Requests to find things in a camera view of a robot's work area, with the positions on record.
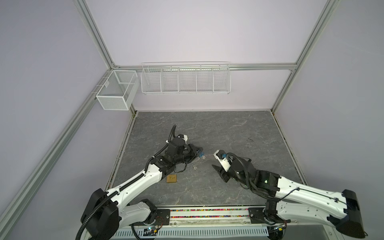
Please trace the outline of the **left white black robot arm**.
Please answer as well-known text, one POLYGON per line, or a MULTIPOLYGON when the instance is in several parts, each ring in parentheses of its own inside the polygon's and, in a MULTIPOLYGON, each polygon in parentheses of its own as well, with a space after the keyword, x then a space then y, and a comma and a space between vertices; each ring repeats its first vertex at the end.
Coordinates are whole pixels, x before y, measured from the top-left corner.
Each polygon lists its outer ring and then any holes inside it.
POLYGON ((135 223, 153 223, 157 207, 148 199, 134 205, 131 201, 175 172, 178 164, 187 167, 202 155, 203 148, 189 144, 186 135, 169 137, 165 146, 147 160, 142 171, 114 188, 92 193, 75 238, 81 239, 87 231, 93 240, 109 240, 120 228, 135 223))

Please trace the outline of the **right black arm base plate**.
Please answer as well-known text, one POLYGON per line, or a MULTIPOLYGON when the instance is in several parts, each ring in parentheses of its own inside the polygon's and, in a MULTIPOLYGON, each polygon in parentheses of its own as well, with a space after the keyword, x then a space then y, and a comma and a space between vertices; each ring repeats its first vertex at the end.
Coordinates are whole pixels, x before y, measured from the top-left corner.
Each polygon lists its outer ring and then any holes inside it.
POLYGON ((262 207, 248 208, 249 217, 252 224, 284 224, 287 221, 278 216, 276 210, 267 210, 262 207))

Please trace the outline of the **brass padlock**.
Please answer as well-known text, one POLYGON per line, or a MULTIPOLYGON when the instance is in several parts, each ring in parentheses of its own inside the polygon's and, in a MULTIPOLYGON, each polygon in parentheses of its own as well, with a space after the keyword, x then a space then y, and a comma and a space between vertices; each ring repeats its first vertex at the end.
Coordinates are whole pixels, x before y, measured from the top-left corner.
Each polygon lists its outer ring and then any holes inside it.
POLYGON ((176 183, 177 175, 168 175, 166 179, 166 183, 176 183))

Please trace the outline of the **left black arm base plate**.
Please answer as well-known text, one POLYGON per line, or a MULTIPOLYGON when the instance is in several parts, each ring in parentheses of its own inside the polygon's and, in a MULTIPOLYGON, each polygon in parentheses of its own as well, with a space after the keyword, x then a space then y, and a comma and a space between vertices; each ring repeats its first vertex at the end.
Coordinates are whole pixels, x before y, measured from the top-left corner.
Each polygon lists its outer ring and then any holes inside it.
POLYGON ((150 213, 149 217, 141 223, 141 225, 163 225, 168 226, 171 220, 170 209, 157 209, 154 213, 150 213))

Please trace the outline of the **blue padlock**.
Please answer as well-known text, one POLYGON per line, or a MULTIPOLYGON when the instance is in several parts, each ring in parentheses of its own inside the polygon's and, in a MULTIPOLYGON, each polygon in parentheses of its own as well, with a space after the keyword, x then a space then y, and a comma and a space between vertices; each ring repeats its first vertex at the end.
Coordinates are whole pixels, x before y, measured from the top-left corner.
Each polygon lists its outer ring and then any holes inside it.
POLYGON ((205 154, 203 152, 200 152, 199 158, 205 160, 206 159, 205 154))

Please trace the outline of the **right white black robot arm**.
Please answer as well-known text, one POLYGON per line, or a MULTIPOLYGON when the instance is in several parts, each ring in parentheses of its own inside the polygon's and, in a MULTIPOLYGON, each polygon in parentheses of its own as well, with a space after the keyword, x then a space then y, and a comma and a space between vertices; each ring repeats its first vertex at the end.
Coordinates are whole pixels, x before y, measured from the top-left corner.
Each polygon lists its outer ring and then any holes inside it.
POLYGON ((354 191, 331 192, 299 184, 279 174, 258 170, 251 161, 223 150, 217 150, 214 157, 219 166, 213 167, 224 182, 233 179, 266 200, 261 218, 266 224, 304 220, 334 227, 351 238, 367 236, 354 191))

